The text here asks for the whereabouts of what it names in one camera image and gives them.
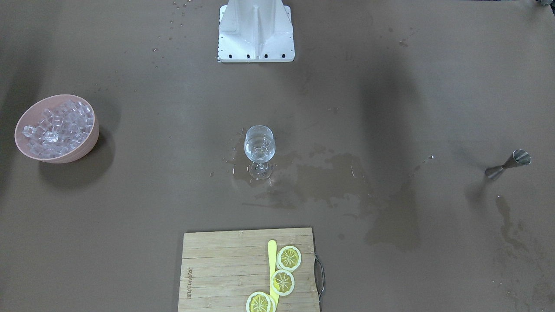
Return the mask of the steel double jigger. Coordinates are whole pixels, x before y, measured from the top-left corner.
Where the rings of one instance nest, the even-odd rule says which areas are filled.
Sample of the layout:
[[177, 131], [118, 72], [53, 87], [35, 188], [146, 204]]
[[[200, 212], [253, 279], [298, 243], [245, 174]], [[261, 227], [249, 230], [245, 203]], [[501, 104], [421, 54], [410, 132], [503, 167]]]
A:
[[516, 149], [502, 165], [486, 168], [484, 175], [491, 180], [497, 180], [507, 169], [527, 166], [531, 162], [532, 158], [529, 152]]

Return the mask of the clear wine glass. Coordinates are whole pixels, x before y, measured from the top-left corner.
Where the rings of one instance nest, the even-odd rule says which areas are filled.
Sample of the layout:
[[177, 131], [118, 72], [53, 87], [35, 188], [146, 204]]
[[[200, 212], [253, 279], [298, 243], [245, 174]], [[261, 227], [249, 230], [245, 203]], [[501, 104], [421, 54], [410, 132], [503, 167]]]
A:
[[273, 172], [271, 159], [275, 155], [275, 137], [267, 126], [248, 129], [244, 141], [244, 152], [251, 164], [248, 172], [256, 180], [268, 179]]

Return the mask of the pink bowl of ice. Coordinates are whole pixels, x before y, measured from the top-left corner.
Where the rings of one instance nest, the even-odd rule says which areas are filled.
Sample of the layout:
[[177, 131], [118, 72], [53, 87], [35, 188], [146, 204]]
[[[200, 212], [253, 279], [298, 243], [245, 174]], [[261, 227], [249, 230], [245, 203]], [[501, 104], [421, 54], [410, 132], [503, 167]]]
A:
[[20, 117], [14, 140], [27, 157], [46, 163], [83, 158], [97, 143], [99, 121], [91, 104], [69, 94], [47, 97]]

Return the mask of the middle lemon slice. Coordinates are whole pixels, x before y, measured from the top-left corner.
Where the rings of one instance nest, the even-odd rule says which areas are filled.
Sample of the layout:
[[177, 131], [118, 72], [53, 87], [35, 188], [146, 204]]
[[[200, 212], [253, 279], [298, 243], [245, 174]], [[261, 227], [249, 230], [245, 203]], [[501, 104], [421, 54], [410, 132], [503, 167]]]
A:
[[276, 270], [270, 278], [270, 289], [278, 296], [289, 296], [295, 284], [293, 273], [288, 270]]

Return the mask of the bamboo cutting board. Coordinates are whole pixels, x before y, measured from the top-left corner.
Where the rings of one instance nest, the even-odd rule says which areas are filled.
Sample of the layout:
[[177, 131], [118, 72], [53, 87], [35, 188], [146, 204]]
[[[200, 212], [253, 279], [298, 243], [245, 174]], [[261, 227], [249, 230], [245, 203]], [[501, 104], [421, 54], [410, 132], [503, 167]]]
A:
[[270, 292], [268, 241], [302, 254], [293, 292], [278, 312], [319, 312], [314, 236], [310, 227], [192, 232], [183, 236], [179, 312], [245, 312], [253, 292]]

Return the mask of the lemon slice far end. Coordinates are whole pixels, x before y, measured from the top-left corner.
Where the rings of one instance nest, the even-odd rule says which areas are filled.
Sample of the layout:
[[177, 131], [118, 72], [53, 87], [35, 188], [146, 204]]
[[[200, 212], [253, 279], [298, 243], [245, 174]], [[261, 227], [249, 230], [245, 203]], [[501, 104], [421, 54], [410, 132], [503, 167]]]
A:
[[265, 292], [253, 292], [246, 300], [246, 312], [275, 312], [275, 300]]

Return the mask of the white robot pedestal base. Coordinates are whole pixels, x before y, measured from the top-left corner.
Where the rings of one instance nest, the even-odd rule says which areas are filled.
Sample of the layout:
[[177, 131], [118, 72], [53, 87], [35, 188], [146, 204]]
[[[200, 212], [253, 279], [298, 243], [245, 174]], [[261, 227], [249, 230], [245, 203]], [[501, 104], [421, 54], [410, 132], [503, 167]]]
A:
[[219, 62], [292, 62], [294, 59], [291, 8], [281, 0], [230, 0], [220, 7]]

